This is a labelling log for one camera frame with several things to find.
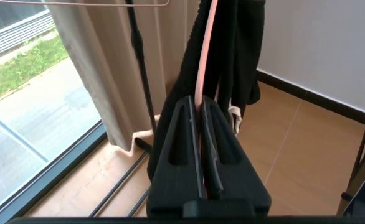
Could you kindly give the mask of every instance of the green grass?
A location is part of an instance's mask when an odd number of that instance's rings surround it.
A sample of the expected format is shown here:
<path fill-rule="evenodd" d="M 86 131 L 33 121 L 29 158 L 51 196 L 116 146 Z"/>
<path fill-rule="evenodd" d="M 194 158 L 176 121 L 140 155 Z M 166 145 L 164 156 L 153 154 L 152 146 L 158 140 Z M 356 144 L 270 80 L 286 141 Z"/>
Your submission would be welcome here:
<path fill-rule="evenodd" d="M 59 36 L 39 41 L 33 48 L 0 65 L 0 97 L 68 57 Z"/>

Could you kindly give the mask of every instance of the black baseboard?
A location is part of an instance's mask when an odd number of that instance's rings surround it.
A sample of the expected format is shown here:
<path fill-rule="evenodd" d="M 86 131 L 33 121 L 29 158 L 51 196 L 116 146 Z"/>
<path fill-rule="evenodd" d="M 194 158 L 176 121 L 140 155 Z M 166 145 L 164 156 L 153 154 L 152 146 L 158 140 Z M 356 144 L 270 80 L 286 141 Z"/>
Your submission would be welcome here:
<path fill-rule="evenodd" d="M 274 88 L 282 90 L 286 93 L 289 93 L 293 96 L 299 97 L 305 101 L 318 105 L 322 108 L 345 116 L 347 118 L 353 119 L 357 122 L 365 124 L 365 113 L 349 106 L 343 105 L 336 101 L 327 99 L 323 96 L 317 95 L 310 91 L 307 91 L 301 87 L 292 85 L 280 79 L 277 79 L 269 74 L 263 73 L 261 71 L 257 71 L 257 77 L 260 82 L 268 84 Z"/>

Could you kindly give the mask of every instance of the curtain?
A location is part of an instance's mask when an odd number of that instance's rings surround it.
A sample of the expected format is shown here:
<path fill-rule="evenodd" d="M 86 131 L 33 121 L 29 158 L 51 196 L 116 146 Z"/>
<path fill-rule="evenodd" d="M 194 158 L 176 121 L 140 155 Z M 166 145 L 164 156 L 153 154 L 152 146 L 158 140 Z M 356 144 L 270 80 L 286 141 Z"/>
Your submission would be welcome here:
<path fill-rule="evenodd" d="M 161 4 L 167 0 L 135 0 Z M 69 2 L 92 3 L 87 0 Z M 124 4 L 123 0 L 95 3 Z M 180 69 L 198 0 L 171 0 L 165 7 L 135 9 L 155 114 Z M 100 113 L 108 140 L 131 149 L 132 135 L 151 129 L 125 7 L 49 6 L 62 42 Z"/>

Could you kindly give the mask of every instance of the white wall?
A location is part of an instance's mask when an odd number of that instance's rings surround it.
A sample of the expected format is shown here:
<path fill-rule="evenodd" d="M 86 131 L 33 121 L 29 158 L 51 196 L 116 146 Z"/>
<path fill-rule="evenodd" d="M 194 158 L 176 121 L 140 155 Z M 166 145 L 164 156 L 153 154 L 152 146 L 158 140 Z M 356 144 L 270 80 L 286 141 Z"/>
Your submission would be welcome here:
<path fill-rule="evenodd" d="M 266 73 L 365 111 L 365 0 L 267 0 Z"/>

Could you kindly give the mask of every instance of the black cloth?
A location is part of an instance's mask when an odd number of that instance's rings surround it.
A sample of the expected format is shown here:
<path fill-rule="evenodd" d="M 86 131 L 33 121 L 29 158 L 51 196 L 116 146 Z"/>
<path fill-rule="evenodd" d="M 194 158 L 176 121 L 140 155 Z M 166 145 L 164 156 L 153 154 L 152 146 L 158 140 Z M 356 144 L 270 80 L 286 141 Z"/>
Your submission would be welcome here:
<path fill-rule="evenodd" d="M 227 120 L 230 100 L 243 115 L 246 104 L 260 99 L 256 68 L 262 45 L 264 4 L 265 0 L 219 0 L 217 4 L 203 94 L 214 98 L 220 83 L 217 104 Z M 211 0 L 202 0 L 199 5 L 180 74 L 164 102 L 148 162 L 150 180 L 154 176 L 176 103 L 195 93 L 210 5 Z"/>

